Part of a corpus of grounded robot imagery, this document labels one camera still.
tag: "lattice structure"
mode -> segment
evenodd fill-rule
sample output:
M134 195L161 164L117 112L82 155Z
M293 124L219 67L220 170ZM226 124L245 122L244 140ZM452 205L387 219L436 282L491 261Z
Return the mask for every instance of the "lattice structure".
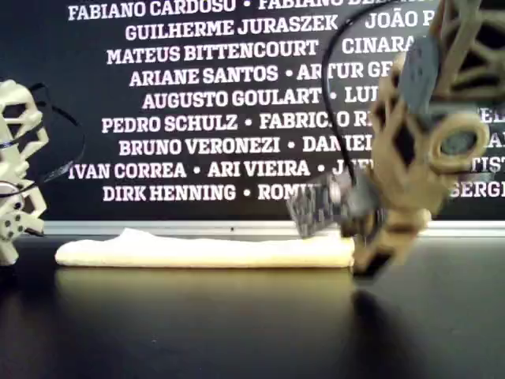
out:
M398 79L404 61L405 55L400 56L390 76L382 78L370 111L375 133L373 175L384 188L387 206L425 208L436 214L458 181L455 173L469 170L473 159L485 152L489 129L473 113L445 115L432 131L427 129L400 96ZM462 133L469 136L469 148L461 154L449 154L447 139Z
M438 41L440 67L426 108L414 110L405 97L407 91L415 99L412 92L421 92L421 86L398 89L403 55L380 81L371 109L374 164L368 174L387 216L371 242L356 240L353 270L359 276L373 276L392 257L404 256L448 200L461 172L469 171L487 148L489 128L472 108L505 99L504 0L442 0L430 34ZM422 61L421 53L409 54ZM417 75L424 84L429 75L422 70L410 67L411 80ZM368 230L374 228L377 222L370 216Z
M14 82L0 82L0 141L7 142L34 129L42 122L30 91ZM0 149L0 193L16 193L32 184L25 179L27 159L49 141L41 128L36 139L25 146ZM47 206L36 187L19 195L0 198L0 266L13 265L17 260L15 239L26 230L43 232L40 216Z
M446 0L431 32L443 48L441 99L505 99L505 2Z

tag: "black wire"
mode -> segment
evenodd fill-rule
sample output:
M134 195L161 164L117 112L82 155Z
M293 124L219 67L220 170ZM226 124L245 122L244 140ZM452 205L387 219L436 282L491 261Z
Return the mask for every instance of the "black wire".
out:
M366 8L359 9L355 14L350 16L343 25L339 26L337 32L331 37L330 42L327 45L326 50L323 55L323 62L321 63L321 87L323 88L323 101L324 107L326 108L326 112L328 118L331 123L331 130L333 134L337 138L337 141L340 145L340 152L342 153L342 158L344 159L344 168L347 168L349 171L349 176L353 185L356 184L356 175L354 174L354 165L350 159L349 151L346 147L346 141L342 137L339 132L339 122L335 117L335 111L333 106L331 105L330 100L330 92L331 92L331 83L328 78L328 71L330 68L330 60L333 55L333 51L335 50L337 43L343 34L349 29L356 21L359 21L363 16L368 15L375 9L382 8L383 6L387 6L392 2L399 2L400 0L386 0L385 2L381 2L379 4L372 4L371 6L367 6Z
M80 150L72 159L68 160L65 164L61 165L60 167L57 167L56 169L53 169L52 171L50 171L46 174L40 175L36 180L33 181L33 183L30 186L24 187L24 188L20 189L19 191L13 192L13 193L0 193L0 198L19 195L19 194L22 194L26 191L33 189L33 188L39 187L42 184L51 182L51 181L55 180L56 178L60 178L61 176L63 176L67 172L69 172L76 163L79 163L84 158L84 153L86 150L86 133L82 129L82 126L69 113L65 112L63 109L56 107L52 104L51 98L49 96L49 90L45 84L38 83L38 84L35 84L29 88L30 92L32 92L32 93L35 91L38 91L40 89L43 89L45 91L47 101L37 101L36 105L37 105L37 107L40 107L40 108L46 108L46 110L44 111L44 116L45 116L44 122L41 122L38 126L29 130L28 132L23 133L23 135L19 136L18 138L14 138L11 141L1 143L0 149L11 147L11 146L23 141L24 139L27 139L28 137L30 137L34 133L41 130L43 125L48 125L48 126L51 125L53 122L53 119L54 119L54 114L57 114L57 115L63 117L66 121L70 122L73 126L80 129L80 131L81 131Z

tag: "glossy black surface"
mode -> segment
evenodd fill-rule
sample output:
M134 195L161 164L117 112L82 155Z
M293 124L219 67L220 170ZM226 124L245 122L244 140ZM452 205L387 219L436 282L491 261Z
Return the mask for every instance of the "glossy black surface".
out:
M335 271L56 269L0 286L1 378L505 377L502 240L424 240L358 290Z

